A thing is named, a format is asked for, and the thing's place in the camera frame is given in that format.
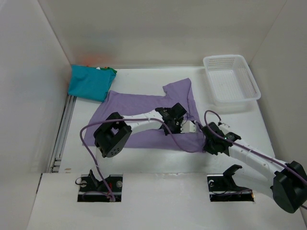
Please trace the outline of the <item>lilac t shirt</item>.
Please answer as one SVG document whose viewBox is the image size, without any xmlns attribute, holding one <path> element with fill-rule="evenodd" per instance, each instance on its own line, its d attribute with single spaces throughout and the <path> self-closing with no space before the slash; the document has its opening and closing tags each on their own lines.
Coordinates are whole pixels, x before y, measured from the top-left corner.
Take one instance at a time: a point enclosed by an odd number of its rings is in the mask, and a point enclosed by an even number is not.
<svg viewBox="0 0 307 230">
<path fill-rule="evenodd" d="M 110 91 L 105 101 L 99 105 L 89 123 L 106 120 L 113 112 L 120 115 L 147 113 L 158 107 L 172 107 L 180 103 L 188 112 L 188 119 L 200 122 L 193 96 L 191 80 L 179 80 L 163 86 L 164 96 L 124 94 Z M 132 134 L 126 148 L 179 150 L 170 135 L 162 130 L 151 129 Z"/>
</svg>

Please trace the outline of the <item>green t shirt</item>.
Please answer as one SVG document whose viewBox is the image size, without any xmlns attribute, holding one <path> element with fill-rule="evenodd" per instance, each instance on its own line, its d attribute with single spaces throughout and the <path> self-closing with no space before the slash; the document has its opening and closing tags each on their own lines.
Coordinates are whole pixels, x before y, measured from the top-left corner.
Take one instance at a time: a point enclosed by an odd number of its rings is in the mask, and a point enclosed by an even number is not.
<svg viewBox="0 0 307 230">
<path fill-rule="evenodd" d="M 100 70 L 109 70 L 109 71 L 112 71 L 114 74 L 117 74 L 117 71 L 113 68 L 110 68 L 110 67 L 100 68 Z"/>
</svg>

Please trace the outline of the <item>teal t shirt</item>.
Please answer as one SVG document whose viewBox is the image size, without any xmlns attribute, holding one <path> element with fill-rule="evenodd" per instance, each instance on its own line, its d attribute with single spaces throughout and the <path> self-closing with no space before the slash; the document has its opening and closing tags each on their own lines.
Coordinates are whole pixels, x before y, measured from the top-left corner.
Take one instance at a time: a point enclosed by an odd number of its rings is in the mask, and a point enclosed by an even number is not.
<svg viewBox="0 0 307 230">
<path fill-rule="evenodd" d="M 109 70 L 72 65 L 68 95 L 103 102 L 116 75 Z"/>
</svg>

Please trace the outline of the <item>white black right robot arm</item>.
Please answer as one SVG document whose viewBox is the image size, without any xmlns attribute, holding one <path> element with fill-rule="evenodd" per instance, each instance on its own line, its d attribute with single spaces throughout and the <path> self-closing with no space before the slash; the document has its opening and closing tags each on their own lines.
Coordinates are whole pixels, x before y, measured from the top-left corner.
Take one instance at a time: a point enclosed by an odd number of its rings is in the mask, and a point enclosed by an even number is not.
<svg viewBox="0 0 307 230">
<path fill-rule="evenodd" d="M 240 162 L 219 175 L 223 191 L 257 191 L 272 198 L 288 213 L 295 213 L 306 202 L 307 173 L 300 163 L 287 163 L 257 152 L 222 123 L 210 122 L 201 131 L 205 136 L 205 152 L 223 153 Z"/>
</svg>

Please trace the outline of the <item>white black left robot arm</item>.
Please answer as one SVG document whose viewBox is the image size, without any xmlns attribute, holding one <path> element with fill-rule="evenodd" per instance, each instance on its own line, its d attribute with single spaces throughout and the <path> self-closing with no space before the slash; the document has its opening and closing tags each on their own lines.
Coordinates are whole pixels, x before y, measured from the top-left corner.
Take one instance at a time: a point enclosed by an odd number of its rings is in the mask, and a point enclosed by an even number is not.
<svg viewBox="0 0 307 230">
<path fill-rule="evenodd" d="M 151 129 L 161 129 L 166 136 L 181 134 L 185 114 L 187 111 L 180 103 L 132 116 L 114 112 L 94 132 L 94 144 L 103 158 L 112 158 L 122 151 L 132 134 Z"/>
</svg>

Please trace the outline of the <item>white plastic basket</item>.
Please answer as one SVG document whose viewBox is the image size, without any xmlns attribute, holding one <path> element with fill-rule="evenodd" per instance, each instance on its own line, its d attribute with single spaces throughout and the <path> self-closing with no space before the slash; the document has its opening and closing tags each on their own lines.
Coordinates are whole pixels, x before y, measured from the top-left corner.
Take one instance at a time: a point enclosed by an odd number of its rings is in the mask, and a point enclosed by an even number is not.
<svg viewBox="0 0 307 230">
<path fill-rule="evenodd" d="M 216 105 L 257 101 L 261 92 L 242 55 L 216 55 L 203 59 L 207 81 Z"/>
</svg>

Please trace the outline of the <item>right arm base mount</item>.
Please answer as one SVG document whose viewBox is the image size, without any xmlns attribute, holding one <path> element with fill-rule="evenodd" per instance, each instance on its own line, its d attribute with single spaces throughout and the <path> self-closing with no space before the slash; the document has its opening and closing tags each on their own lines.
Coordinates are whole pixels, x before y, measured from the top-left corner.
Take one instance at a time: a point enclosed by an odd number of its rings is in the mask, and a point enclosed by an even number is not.
<svg viewBox="0 0 307 230">
<path fill-rule="evenodd" d="M 240 165 L 232 165 L 221 174 L 208 174 L 207 184 L 211 202 L 254 202 L 251 189 L 238 186 L 233 176 L 242 169 Z"/>
</svg>

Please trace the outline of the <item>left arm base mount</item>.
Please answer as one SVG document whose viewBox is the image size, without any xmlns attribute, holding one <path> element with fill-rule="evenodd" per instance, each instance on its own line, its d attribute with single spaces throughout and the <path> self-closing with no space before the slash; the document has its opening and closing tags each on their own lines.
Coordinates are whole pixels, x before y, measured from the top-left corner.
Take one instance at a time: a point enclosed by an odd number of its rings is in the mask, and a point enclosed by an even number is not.
<svg viewBox="0 0 307 230">
<path fill-rule="evenodd" d="M 123 175 L 110 175 L 105 179 L 110 190 L 105 183 L 99 181 L 92 170 L 88 175 L 82 175 L 75 180 L 78 186 L 78 202 L 121 202 L 123 189 Z"/>
</svg>

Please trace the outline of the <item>aluminium frame rail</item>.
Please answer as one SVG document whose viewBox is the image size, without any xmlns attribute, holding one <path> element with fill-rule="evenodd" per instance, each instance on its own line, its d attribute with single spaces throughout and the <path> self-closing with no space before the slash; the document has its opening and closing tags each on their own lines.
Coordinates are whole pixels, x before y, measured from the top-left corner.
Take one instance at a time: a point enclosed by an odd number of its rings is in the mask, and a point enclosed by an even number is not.
<svg viewBox="0 0 307 230">
<path fill-rule="evenodd" d="M 67 95 L 64 104 L 62 117 L 59 124 L 55 144 L 51 153 L 50 162 L 47 168 L 48 173 L 58 173 L 64 151 L 64 146 L 67 139 L 67 134 L 70 127 L 70 122 L 76 102 L 75 96 Z"/>
</svg>

